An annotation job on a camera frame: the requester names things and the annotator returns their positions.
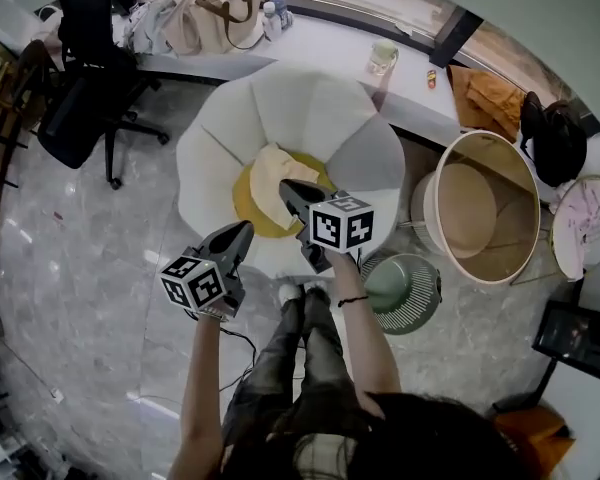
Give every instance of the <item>marble floor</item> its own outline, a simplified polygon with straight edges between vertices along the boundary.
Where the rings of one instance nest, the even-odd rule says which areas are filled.
[[[138,110],[177,139],[211,91],[165,82]],[[156,272],[200,237],[175,206],[177,140],[160,147],[147,136],[119,137],[116,166],[125,185],[117,192],[104,180],[102,143],[77,171],[51,158],[35,137],[16,152],[9,177],[20,189],[5,189],[0,213],[0,368],[20,432],[51,467],[66,455],[102,478],[160,478],[179,442],[195,323],[167,303]],[[415,143],[404,149],[408,201],[438,156]],[[407,218],[406,208],[401,212]],[[427,254],[407,230],[389,242],[427,257],[443,281],[432,319],[389,338],[403,389],[484,411],[537,382],[546,358],[530,344],[555,281],[479,286]],[[261,349],[278,320],[277,284],[253,270],[242,278],[247,298],[227,327]],[[338,311],[335,319],[346,342]],[[243,340],[222,335],[222,385],[249,361]],[[53,389],[64,396],[59,403]],[[233,389],[221,393],[223,411]]]

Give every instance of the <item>black office chair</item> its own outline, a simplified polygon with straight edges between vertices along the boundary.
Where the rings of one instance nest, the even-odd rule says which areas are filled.
[[[111,0],[60,0],[60,5],[65,80],[49,98],[38,140],[55,158],[78,169],[104,134],[106,177],[117,190],[122,185],[112,172],[117,130],[154,135],[160,144],[169,141],[166,133],[133,122],[137,114],[129,111],[145,89],[157,90],[160,84],[143,76],[135,58],[114,44]]]

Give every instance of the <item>white desk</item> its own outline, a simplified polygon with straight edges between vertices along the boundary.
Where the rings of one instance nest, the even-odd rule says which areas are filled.
[[[260,35],[260,28],[253,38]],[[247,39],[242,45],[253,44]],[[262,40],[249,51],[224,55],[177,57],[174,54],[142,56],[140,68],[146,71],[177,73],[234,80],[253,73],[276,60],[313,64],[325,71],[353,77],[370,92],[380,77],[365,71],[372,44],[380,36],[362,30],[305,16],[295,16],[291,29],[274,42]],[[426,54],[398,45],[400,57],[394,69],[381,114],[389,123],[443,146],[461,131],[444,69],[429,63]],[[438,73],[435,89],[427,86],[427,72]]]

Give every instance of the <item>sage green fan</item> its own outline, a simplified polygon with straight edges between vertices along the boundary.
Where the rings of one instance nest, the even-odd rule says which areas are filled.
[[[442,302],[440,273],[415,254],[378,252],[364,262],[362,280],[386,334],[415,331]]]

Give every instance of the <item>white armchair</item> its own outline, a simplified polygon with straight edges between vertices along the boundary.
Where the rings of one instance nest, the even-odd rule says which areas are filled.
[[[336,187],[373,205],[374,236],[363,257],[382,245],[404,178],[398,137],[357,81],[282,62],[218,87],[180,138],[178,205],[194,231],[206,236],[239,220],[233,185],[273,142],[320,160]],[[271,278],[314,275],[293,236],[256,236],[244,264]]]

